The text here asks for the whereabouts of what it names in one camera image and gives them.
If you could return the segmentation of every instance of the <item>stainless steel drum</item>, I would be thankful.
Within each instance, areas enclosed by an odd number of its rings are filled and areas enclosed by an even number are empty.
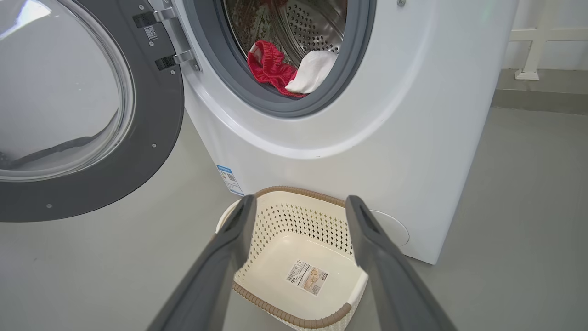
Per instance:
[[[347,0],[224,0],[225,14],[244,56],[258,40],[273,43],[298,67],[310,51],[339,53]]]

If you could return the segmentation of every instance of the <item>sticker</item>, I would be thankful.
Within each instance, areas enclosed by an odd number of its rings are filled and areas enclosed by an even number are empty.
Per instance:
[[[145,33],[147,34],[147,38],[149,38],[149,40],[157,39],[157,32],[155,32],[155,28],[153,27],[153,25],[144,27],[143,29],[145,30]]]
[[[222,180],[225,181],[225,184],[229,191],[244,197],[245,195],[243,194],[243,190],[241,190],[241,188],[239,187],[239,183],[237,183],[233,171],[231,171],[229,168],[222,167],[218,164],[216,165],[216,167],[218,168],[220,175],[222,176]]]
[[[290,269],[286,281],[314,296],[319,296],[320,289],[325,284],[328,275],[324,270],[298,260]]]

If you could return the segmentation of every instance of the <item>red garment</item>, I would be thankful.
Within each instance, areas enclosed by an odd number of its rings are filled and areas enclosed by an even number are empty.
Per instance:
[[[272,84],[280,93],[302,98],[306,94],[292,93],[286,85],[296,77],[296,68],[283,62],[284,55],[272,43],[260,40],[249,51],[247,64],[258,82]]]

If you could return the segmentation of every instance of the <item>brown basket rim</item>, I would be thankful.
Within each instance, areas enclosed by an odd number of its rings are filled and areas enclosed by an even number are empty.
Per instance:
[[[284,192],[289,192],[289,193],[300,194],[302,196],[316,198],[316,199],[323,200],[328,203],[335,204],[339,207],[345,208],[345,201],[343,201],[339,198],[331,197],[326,194],[317,193],[314,191],[305,190],[303,188],[297,188],[297,187],[292,187],[292,186],[272,186],[272,187],[264,188],[263,190],[260,190],[257,193],[255,193],[255,197],[259,198],[260,196],[262,196],[264,194],[267,194],[270,192],[276,192],[276,191],[284,191]],[[321,327],[331,326],[331,325],[337,323],[338,321],[342,320],[343,317],[345,317],[351,311],[351,304],[346,302],[341,308],[339,308],[339,310],[337,310],[336,312],[332,313],[331,315],[329,315],[323,319],[318,319],[318,320],[301,319],[301,318],[298,318],[294,315],[288,314],[288,313],[284,312],[283,310],[278,309],[277,307],[272,306],[271,304],[256,297],[255,295],[253,295],[253,293],[247,291],[243,286],[237,284],[237,282],[235,282],[235,281],[233,281],[233,290],[235,290],[242,297],[246,298],[247,300],[249,300],[251,303],[253,303],[257,307],[260,307],[261,309],[270,313],[271,315],[274,315],[275,317],[282,319],[288,323],[291,323],[295,326],[304,327],[305,329],[318,329]]]

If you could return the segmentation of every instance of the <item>front-loading washing machine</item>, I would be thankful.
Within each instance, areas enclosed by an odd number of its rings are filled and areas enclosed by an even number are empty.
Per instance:
[[[185,109],[231,192],[286,185],[361,196],[404,254],[433,264],[517,5],[9,3],[0,220],[62,219],[125,197],[165,161]],[[286,97],[249,71],[247,51],[261,38],[294,66],[317,49],[338,58],[316,91]]]

